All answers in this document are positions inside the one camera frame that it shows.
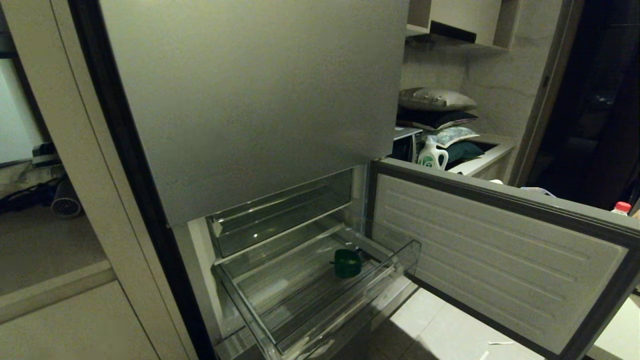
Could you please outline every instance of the cabinet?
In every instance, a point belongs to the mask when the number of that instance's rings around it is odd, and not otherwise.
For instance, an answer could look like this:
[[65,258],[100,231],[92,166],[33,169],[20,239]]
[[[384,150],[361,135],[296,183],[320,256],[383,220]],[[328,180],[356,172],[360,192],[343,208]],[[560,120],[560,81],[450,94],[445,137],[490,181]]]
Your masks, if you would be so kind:
[[98,288],[0,325],[3,359],[157,359],[120,285]]
[[511,49],[519,0],[411,0],[407,37],[424,35],[436,45]]

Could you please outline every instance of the refrigerator door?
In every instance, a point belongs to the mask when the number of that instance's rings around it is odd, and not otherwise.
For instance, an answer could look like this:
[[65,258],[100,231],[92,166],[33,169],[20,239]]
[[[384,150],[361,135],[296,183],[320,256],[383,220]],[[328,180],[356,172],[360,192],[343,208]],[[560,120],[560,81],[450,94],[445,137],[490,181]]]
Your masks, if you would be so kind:
[[408,0],[100,7],[170,225],[391,153]]
[[581,359],[640,281],[640,223],[570,201],[374,161],[376,224],[421,244],[418,285],[547,359]]

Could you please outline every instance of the bottle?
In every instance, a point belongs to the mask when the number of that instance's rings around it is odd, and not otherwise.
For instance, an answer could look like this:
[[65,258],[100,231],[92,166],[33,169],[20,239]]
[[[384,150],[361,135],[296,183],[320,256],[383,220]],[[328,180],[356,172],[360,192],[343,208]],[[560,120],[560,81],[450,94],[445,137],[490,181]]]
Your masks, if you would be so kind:
[[613,208],[613,210],[611,210],[611,212],[614,214],[620,214],[625,216],[629,216],[629,211],[631,211],[631,204],[623,201],[618,201],[616,203],[616,207]]
[[[449,161],[449,153],[446,150],[438,149],[436,147],[437,140],[438,138],[433,135],[427,136],[427,140],[424,144],[424,149],[420,151],[420,155],[418,155],[419,165],[442,170],[444,170],[444,167],[447,166],[447,161]],[[440,155],[444,156],[442,164],[438,160]]]

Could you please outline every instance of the white tile floor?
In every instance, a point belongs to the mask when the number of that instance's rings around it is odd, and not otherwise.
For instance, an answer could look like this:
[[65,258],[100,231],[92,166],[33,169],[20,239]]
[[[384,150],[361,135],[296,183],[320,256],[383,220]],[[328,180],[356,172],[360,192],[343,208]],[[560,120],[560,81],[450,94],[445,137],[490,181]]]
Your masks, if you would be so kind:
[[369,356],[370,360],[543,360],[518,343],[489,345],[488,341],[511,340],[420,289],[376,329]]

